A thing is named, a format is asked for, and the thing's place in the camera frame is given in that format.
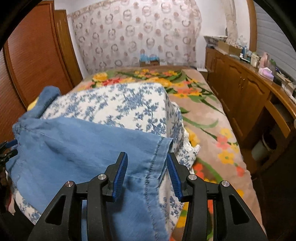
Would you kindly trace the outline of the blue denim pants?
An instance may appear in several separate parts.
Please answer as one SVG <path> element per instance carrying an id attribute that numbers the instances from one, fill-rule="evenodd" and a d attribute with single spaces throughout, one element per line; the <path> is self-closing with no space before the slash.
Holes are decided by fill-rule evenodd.
<path id="1" fill-rule="evenodd" d="M 97 178 L 125 152 L 123 189 L 107 206 L 113 239 L 168 240 L 159 185 L 173 140 L 78 118 L 44 119 L 43 113 L 61 99 L 57 87 L 45 87 L 35 107 L 13 126 L 18 154 L 6 169 L 25 201 L 44 212 L 67 181 Z"/>

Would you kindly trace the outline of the floral brown bed blanket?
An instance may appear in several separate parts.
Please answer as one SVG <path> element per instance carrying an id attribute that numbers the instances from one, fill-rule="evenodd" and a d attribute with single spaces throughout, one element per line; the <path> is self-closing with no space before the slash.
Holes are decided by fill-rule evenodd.
<path id="1" fill-rule="evenodd" d="M 170 101 L 179 106 L 189 142 L 201 148 L 193 164 L 195 174 L 212 183 L 228 180 L 262 223 L 251 174 L 237 138 L 221 102 L 198 70 L 185 66 L 119 68 L 90 75 L 75 90 L 144 80 L 163 85 Z"/>

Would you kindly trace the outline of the yellow garment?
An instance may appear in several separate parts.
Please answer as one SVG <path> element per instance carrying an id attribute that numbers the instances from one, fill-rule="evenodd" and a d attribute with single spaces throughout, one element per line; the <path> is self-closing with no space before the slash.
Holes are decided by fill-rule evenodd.
<path id="1" fill-rule="evenodd" d="M 37 97 L 33 102 L 31 102 L 27 107 L 27 111 L 30 111 L 31 109 L 33 109 L 36 106 L 38 100 L 39 98 Z"/>

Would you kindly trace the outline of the blue floral white cloth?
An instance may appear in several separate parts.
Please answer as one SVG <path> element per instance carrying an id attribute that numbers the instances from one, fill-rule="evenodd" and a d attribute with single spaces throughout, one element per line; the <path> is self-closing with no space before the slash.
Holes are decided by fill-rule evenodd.
<path id="1" fill-rule="evenodd" d="M 169 153 L 173 152 L 188 168 L 192 168 L 200 150 L 200 146 L 194 147 L 189 142 L 179 106 L 169 100 L 165 89 L 158 83 L 124 83 L 70 92 L 62 95 L 62 99 L 48 108 L 42 117 L 78 118 L 171 138 Z M 20 210 L 32 223 L 37 223 L 43 212 L 25 201 L 14 184 L 13 190 Z M 159 206 L 170 237 L 183 206 L 174 195 L 167 165 L 159 185 Z"/>

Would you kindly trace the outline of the brown louvered wooden wardrobe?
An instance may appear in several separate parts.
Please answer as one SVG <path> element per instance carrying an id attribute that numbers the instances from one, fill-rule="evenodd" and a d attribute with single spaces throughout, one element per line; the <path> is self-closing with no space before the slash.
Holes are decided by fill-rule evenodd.
<path id="1" fill-rule="evenodd" d="M 41 1 L 16 26 L 1 49 L 1 141 L 12 126 L 53 85 L 68 93 L 82 80 L 66 11 Z"/>

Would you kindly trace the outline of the long wooden sideboard cabinet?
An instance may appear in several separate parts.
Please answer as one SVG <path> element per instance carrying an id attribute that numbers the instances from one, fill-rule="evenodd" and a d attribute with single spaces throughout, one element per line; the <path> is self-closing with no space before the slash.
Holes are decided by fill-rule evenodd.
<path id="1" fill-rule="evenodd" d="M 207 82 L 223 109 L 251 174 L 266 170 L 295 139 L 295 104 L 282 87 L 259 75 L 251 65 L 206 48 Z M 252 149 L 264 134 L 273 140 L 267 157 L 256 161 Z"/>

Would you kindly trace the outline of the cardboard box with blue items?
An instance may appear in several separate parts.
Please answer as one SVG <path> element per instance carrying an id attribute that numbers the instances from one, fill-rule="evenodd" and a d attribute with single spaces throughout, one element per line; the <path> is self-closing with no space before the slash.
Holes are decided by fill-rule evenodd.
<path id="1" fill-rule="evenodd" d="M 140 54 L 139 65 L 141 67 L 159 66 L 160 59 L 156 55 L 147 56 L 146 54 Z"/>

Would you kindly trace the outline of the pink tissue pack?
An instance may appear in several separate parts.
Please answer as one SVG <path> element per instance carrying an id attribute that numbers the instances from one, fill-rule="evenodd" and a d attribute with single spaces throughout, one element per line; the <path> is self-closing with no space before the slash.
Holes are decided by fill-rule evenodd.
<path id="1" fill-rule="evenodd" d="M 273 81 L 273 79 L 274 79 L 273 72 L 267 67 L 259 68 L 258 73 L 259 73 L 259 75 L 261 75 L 262 77 L 264 77 L 270 81 Z"/>

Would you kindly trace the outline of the cardboard box on sideboard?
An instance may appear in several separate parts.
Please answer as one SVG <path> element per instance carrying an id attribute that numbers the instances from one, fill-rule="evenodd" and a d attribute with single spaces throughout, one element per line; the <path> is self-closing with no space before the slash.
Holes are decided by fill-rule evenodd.
<path id="1" fill-rule="evenodd" d="M 221 40 L 218 41 L 218 48 L 224 51 L 228 55 L 235 55 L 240 56 L 242 49 L 238 47 L 234 47 L 232 45 L 229 45 L 226 42 L 223 42 Z"/>

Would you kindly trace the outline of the white bottle on sideboard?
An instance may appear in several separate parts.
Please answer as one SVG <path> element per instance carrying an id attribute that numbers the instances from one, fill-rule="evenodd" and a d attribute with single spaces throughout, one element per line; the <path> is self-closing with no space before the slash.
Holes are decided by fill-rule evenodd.
<path id="1" fill-rule="evenodd" d="M 250 64 L 254 67 L 257 68 L 259 66 L 259 61 L 260 61 L 260 56 L 258 56 L 255 52 L 251 54 L 251 61 Z"/>

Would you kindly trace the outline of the patterned box on sideboard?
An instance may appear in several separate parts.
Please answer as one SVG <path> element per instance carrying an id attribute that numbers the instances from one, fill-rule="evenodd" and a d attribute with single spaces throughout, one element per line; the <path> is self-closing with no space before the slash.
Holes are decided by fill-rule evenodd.
<path id="1" fill-rule="evenodd" d="M 209 48 L 214 48 L 215 46 L 218 46 L 219 41 L 225 42 L 227 38 L 227 36 L 204 36 L 207 47 Z"/>

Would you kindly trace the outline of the pink bottle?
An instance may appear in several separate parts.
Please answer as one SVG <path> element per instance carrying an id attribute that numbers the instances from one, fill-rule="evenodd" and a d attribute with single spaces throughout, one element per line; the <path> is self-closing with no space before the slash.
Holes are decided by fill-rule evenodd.
<path id="1" fill-rule="evenodd" d="M 259 61 L 259 68 L 269 68 L 269 55 L 264 52 Z"/>

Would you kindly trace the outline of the pink circle patterned curtain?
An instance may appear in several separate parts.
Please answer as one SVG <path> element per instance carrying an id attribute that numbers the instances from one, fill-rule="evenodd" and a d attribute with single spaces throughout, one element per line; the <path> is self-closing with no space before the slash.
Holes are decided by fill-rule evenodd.
<path id="1" fill-rule="evenodd" d="M 196 66 L 202 18 L 195 1 L 100 1 L 70 13 L 89 74 L 138 66 Z"/>

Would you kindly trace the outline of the beige tied side curtain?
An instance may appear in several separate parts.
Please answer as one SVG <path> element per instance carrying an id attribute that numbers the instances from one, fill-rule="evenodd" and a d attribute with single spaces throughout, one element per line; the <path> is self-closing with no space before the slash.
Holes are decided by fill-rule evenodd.
<path id="1" fill-rule="evenodd" d="M 226 18 L 226 42 L 228 44 L 235 44 L 238 38 L 235 4 L 233 0 L 222 0 L 221 2 Z"/>

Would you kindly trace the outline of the grey window blind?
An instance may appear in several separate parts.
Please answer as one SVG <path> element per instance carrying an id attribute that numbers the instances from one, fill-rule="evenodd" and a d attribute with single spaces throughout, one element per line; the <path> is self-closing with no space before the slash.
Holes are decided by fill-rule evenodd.
<path id="1" fill-rule="evenodd" d="M 269 54 L 270 59 L 286 76 L 295 80 L 295 50 L 271 16 L 254 3 L 257 23 L 257 53 Z"/>

